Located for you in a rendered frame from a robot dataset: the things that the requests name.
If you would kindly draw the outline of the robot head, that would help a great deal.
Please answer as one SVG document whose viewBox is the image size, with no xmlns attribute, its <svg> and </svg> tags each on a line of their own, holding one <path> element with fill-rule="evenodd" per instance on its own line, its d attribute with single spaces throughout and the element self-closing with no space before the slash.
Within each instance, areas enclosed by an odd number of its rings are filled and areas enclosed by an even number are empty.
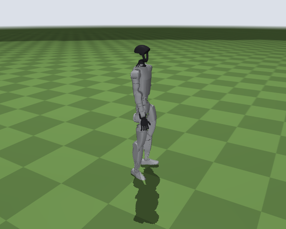
<svg viewBox="0 0 286 229">
<path fill-rule="evenodd" d="M 137 63 L 137 65 L 140 65 L 140 64 L 143 64 L 142 67 L 146 67 L 145 63 L 144 62 L 147 62 L 148 61 L 148 52 L 149 52 L 150 48 L 145 46 L 145 45 L 138 45 L 135 49 L 134 49 L 134 52 L 135 53 L 139 53 L 140 55 L 142 55 L 143 59 L 140 59 Z M 146 54 L 146 58 L 145 58 L 145 55 Z M 136 66 L 137 66 L 136 65 Z"/>
</svg>

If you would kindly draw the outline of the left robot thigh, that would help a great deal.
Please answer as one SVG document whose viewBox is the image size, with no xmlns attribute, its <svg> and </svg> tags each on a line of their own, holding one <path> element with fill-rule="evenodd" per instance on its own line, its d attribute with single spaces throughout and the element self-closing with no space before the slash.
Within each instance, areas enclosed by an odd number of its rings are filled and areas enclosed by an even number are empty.
<svg viewBox="0 0 286 229">
<path fill-rule="evenodd" d="M 155 106 L 150 104 L 150 110 L 147 114 L 147 118 L 146 118 L 151 125 L 148 124 L 149 126 L 149 129 L 147 130 L 147 137 L 146 137 L 146 141 L 149 140 L 153 133 L 154 133 L 154 130 L 155 130 L 155 126 L 156 126 L 156 110 L 155 110 Z"/>
</svg>

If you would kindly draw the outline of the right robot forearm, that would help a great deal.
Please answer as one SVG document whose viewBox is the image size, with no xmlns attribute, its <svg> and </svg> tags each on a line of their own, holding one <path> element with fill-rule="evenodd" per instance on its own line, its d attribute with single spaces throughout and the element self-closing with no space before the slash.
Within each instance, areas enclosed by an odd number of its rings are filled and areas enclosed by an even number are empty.
<svg viewBox="0 0 286 229">
<path fill-rule="evenodd" d="M 141 115 L 141 118 L 145 117 L 145 112 L 144 112 L 144 108 L 143 108 L 143 100 L 141 99 L 141 94 L 136 93 L 134 99 L 135 99 L 135 103 L 136 103 L 137 108 L 138 108 L 138 112 Z"/>
</svg>

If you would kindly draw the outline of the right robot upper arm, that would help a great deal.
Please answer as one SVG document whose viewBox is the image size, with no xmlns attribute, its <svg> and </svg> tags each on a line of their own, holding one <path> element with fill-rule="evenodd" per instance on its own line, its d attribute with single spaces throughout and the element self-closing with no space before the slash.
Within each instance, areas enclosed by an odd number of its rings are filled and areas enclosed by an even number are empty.
<svg viewBox="0 0 286 229">
<path fill-rule="evenodd" d="M 135 97 L 136 93 L 140 93 L 141 97 L 143 96 L 143 93 L 141 91 L 139 91 L 140 77 L 141 77 L 140 69 L 135 69 L 135 70 L 133 70 L 131 72 L 131 79 L 132 79 L 132 83 L 133 83 L 133 95 L 134 95 L 134 97 Z"/>
</svg>

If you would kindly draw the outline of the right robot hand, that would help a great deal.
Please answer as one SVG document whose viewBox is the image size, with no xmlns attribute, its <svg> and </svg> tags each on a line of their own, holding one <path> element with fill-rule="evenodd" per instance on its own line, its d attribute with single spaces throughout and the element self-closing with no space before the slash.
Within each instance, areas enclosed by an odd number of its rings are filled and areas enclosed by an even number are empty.
<svg viewBox="0 0 286 229">
<path fill-rule="evenodd" d="M 145 117 L 143 117 L 143 118 L 141 118 L 141 115 L 139 114 L 139 117 L 140 117 L 140 119 L 141 119 L 141 131 L 143 130 L 147 130 L 147 129 L 149 129 L 149 126 L 148 126 L 148 124 L 149 125 L 151 125 L 150 124 L 150 122 L 146 119 L 146 116 Z M 145 127 L 145 128 L 144 128 Z"/>
</svg>

